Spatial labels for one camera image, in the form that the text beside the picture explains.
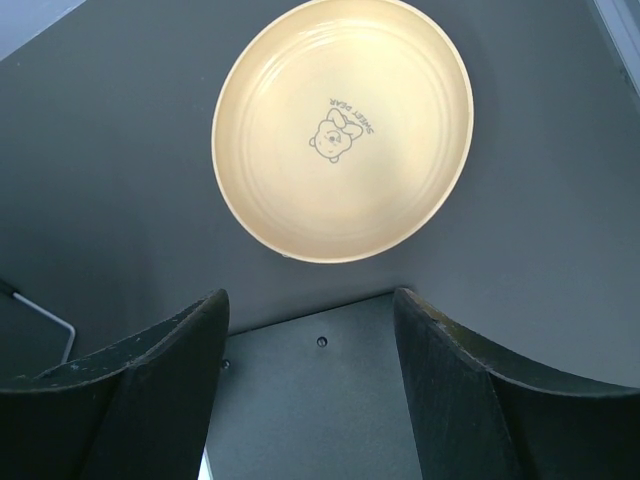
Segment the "gray table surface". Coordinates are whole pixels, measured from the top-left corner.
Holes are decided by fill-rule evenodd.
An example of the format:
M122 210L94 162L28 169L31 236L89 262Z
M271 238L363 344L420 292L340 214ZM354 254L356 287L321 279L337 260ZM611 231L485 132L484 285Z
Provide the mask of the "gray table surface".
M469 160L415 236L336 266L254 241L211 165L226 73L297 3L88 0L0 63L0 276L77 326L75 355L218 287L239 331L408 285L527 357L640 386L640 116L586 2L411 2L467 64Z

